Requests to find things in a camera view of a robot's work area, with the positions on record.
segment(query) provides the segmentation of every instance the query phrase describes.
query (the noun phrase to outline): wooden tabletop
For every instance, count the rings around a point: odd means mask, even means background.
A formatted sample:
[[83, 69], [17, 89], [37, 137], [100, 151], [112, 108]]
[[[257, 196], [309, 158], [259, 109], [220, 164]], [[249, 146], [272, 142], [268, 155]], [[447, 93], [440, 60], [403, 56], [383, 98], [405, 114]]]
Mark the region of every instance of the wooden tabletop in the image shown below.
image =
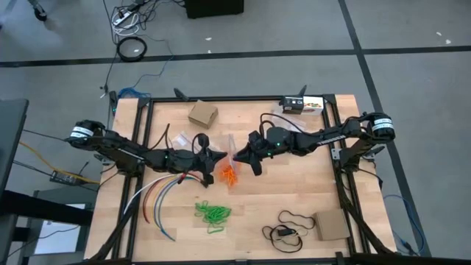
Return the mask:
[[[358, 116], [358, 108], [353, 95], [338, 95], [337, 105], [341, 120]], [[170, 123], [169, 138], [173, 139], [184, 131], [193, 138], [197, 133], [206, 133], [212, 145], [224, 145], [227, 134], [233, 134], [237, 149], [245, 146], [248, 134], [258, 129], [259, 115], [269, 112], [274, 102], [211, 102], [219, 110], [212, 127], [202, 129], [188, 121], [188, 113], [194, 103], [158, 103], [154, 106], [149, 146], [155, 144]], [[137, 109], [137, 99], [121, 99], [113, 124], [113, 130], [131, 139]], [[324, 127], [322, 116], [297, 116], [306, 122], [307, 131]], [[140, 132], [144, 131], [146, 110], [143, 111]], [[351, 145], [355, 139], [347, 139]], [[166, 195], [161, 211], [162, 223], [167, 232], [176, 239], [167, 239], [154, 223], [146, 223], [142, 214], [142, 199], [139, 208], [137, 233], [133, 261], [204, 261], [234, 259], [273, 259], [273, 258], [327, 258], [341, 251], [348, 256], [344, 239], [320, 241], [316, 230], [302, 238], [303, 248], [296, 253], [286, 254], [273, 248], [261, 232], [265, 225], [278, 224], [277, 216], [282, 210], [305, 216], [317, 211], [339, 208], [330, 152], [321, 146], [305, 156], [283, 154], [262, 162], [263, 174], [254, 176], [249, 165], [243, 165], [238, 175], [238, 184], [228, 188], [216, 178], [216, 183], [208, 188], [197, 182], [184, 181], [176, 185]], [[371, 163], [361, 161], [360, 168], [375, 172]], [[102, 182], [116, 170], [106, 172]], [[144, 185], [164, 174], [147, 168]], [[391, 250], [395, 249], [383, 198], [375, 177], [357, 172], [354, 174], [358, 188], [364, 220], [378, 238]], [[99, 191], [88, 237], [85, 258], [94, 255], [116, 225], [124, 176], [116, 176], [104, 184]], [[207, 233], [207, 224], [195, 217], [195, 202], [207, 200], [210, 205], [220, 205], [232, 209], [226, 229], [220, 233]], [[151, 213], [153, 202], [148, 202], [146, 212]], [[352, 220], [353, 230], [357, 231]], [[123, 232], [121, 255], [127, 245], [129, 223]], [[357, 250], [361, 250], [358, 233], [354, 233]]]

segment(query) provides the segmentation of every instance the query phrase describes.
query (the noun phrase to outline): black power cord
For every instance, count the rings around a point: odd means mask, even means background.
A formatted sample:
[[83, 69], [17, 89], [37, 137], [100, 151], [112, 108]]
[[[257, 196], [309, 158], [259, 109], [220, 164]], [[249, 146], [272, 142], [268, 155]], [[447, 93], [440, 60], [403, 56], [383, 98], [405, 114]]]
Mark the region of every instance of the black power cord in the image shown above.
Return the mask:
[[[310, 223], [312, 223], [312, 226], [306, 227], [305, 225], [300, 225], [300, 224], [295, 223], [295, 222], [293, 222], [293, 221], [282, 221], [282, 220], [281, 220], [281, 216], [282, 216], [284, 213], [287, 213], [287, 214], [289, 214], [289, 215], [291, 215], [291, 216], [293, 216], [293, 217], [300, 217], [300, 218], [306, 219], [306, 220], [308, 220]], [[293, 224], [293, 225], [297, 225], [297, 226], [302, 227], [302, 228], [304, 228], [304, 229], [306, 229], [306, 230], [313, 229], [313, 228], [316, 226], [316, 220], [314, 220], [313, 217], [310, 217], [310, 216], [303, 216], [303, 215], [300, 215], [300, 214], [294, 214], [294, 213], [292, 213], [292, 212], [290, 212], [290, 211], [288, 211], [288, 210], [283, 210], [283, 211], [280, 212], [280, 214], [278, 214], [278, 221], [279, 221], [280, 223], [282, 223], [282, 224]]]
[[45, 134], [43, 134], [43, 133], [34, 132], [34, 131], [31, 131], [31, 130], [23, 129], [23, 131], [24, 131], [24, 132], [27, 132], [27, 133], [32, 133], [32, 134], [36, 134], [36, 135], [39, 135], [39, 136], [43, 136], [43, 137], [46, 137], [46, 138], [58, 140], [58, 141], [65, 141], [64, 139], [61, 139], [61, 138], [58, 138], [58, 137], [55, 137], [55, 136], [45, 135]]
[[[267, 228], [270, 229], [270, 232], [268, 233], [268, 235], [266, 234], [266, 229]], [[275, 231], [277, 232], [277, 235], [279, 236], [279, 238], [274, 238], [273, 234], [274, 234]], [[270, 240], [270, 242], [272, 243], [272, 246], [280, 252], [283, 252], [283, 253], [296, 253], [296, 252], [298, 252], [302, 249], [302, 239], [301, 239], [301, 237], [299, 235], [297, 235], [296, 230], [291, 229], [291, 228], [289, 228], [285, 225], [277, 225], [275, 227], [270, 227], [268, 225], [264, 226], [264, 227], [262, 227], [262, 234], [265, 237], [265, 239]], [[283, 238], [285, 236], [292, 236], [292, 235], [295, 235], [294, 237], [297, 238], [297, 243], [296, 244], [292, 244], [290, 242], [287, 242]], [[283, 242], [285, 245], [293, 246], [293, 247], [297, 247], [297, 248], [295, 250], [282, 250], [279, 247], [277, 247], [275, 242], [277, 242], [277, 243], [278, 242]]]

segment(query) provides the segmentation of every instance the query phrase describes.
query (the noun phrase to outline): yellow wire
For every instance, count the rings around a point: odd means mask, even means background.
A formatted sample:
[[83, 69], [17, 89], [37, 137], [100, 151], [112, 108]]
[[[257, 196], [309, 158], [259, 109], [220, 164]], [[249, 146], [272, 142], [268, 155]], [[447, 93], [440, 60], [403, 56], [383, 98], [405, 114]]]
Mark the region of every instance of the yellow wire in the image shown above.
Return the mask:
[[171, 182], [172, 180], [175, 180], [175, 178], [174, 178], [174, 177], [169, 177], [169, 179], [168, 179], [164, 184], [162, 184], [162, 186], [157, 190], [157, 192], [155, 193], [155, 197], [154, 197], [154, 205], [155, 205], [155, 201], [157, 200], [158, 194], [160, 193], [160, 191], [162, 191], [162, 188], [163, 188], [164, 186], [166, 186], [166, 185], [167, 185], [169, 182]]
[[59, 173], [62, 173], [64, 175], [67, 175], [67, 176], [71, 176], [71, 177], [74, 177], [78, 180], [83, 180], [87, 183], [93, 183], [93, 184], [100, 184], [99, 181], [95, 181], [95, 180], [90, 180], [86, 177], [82, 177], [82, 176], [79, 176], [78, 174], [73, 174], [73, 173], [69, 173], [69, 172], [65, 172], [63, 171], [62, 169], [58, 169], [57, 167], [51, 165], [48, 161], [46, 161], [46, 159], [43, 158], [43, 156], [36, 150], [34, 150], [32, 147], [30, 147], [29, 145], [25, 144], [24, 142], [20, 141], [20, 145], [26, 147], [27, 149], [29, 149], [29, 151], [33, 152], [41, 161], [43, 161], [43, 163], [45, 163], [50, 169], [52, 170], [55, 170]]

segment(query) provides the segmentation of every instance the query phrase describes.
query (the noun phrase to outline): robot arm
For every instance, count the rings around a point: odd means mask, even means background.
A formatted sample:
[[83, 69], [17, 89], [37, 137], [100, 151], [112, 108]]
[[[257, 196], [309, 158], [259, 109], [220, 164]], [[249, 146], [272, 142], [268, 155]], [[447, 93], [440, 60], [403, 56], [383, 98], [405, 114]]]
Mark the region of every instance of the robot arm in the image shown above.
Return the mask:
[[[270, 123], [264, 137], [263, 124]], [[262, 173], [261, 161], [264, 158], [273, 158], [285, 152], [304, 156], [314, 152], [318, 146], [340, 141], [345, 138], [358, 138], [359, 140], [350, 148], [340, 151], [339, 160], [345, 169], [358, 168], [360, 157], [376, 144], [385, 144], [395, 138], [391, 118], [384, 113], [363, 114], [361, 117], [349, 117], [338, 127], [329, 127], [314, 133], [293, 132], [282, 127], [276, 127], [270, 121], [261, 121], [260, 131], [249, 134], [247, 145], [234, 156], [234, 160], [248, 163], [255, 175]]]
[[139, 174], [138, 166], [144, 163], [156, 172], [201, 172], [203, 184], [208, 186], [214, 183], [210, 174], [214, 166], [227, 153], [209, 149], [209, 138], [206, 134], [198, 134], [197, 139], [201, 146], [198, 153], [173, 148], [149, 149], [120, 136], [117, 132], [106, 130], [100, 122], [84, 120], [75, 124], [67, 142], [78, 149], [96, 151], [115, 161], [118, 170], [126, 176]]

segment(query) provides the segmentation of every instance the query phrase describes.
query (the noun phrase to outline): cardboard box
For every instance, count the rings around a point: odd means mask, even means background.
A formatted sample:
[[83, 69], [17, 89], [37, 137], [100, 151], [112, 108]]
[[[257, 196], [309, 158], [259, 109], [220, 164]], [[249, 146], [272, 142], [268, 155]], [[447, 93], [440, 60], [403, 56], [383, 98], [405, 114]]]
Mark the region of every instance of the cardboard box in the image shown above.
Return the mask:
[[313, 215], [316, 220], [319, 240], [336, 240], [350, 237], [347, 220], [342, 209], [317, 212]]
[[217, 107], [198, 100], [188, 114], [188, 119], [200, 127], [209, 129], [216, 116], [218, 116]]
[[304, 96], [302, 98], [304, 104], [301, 115], [318, 116], [324, 110], [324, 99], [318, 96]]

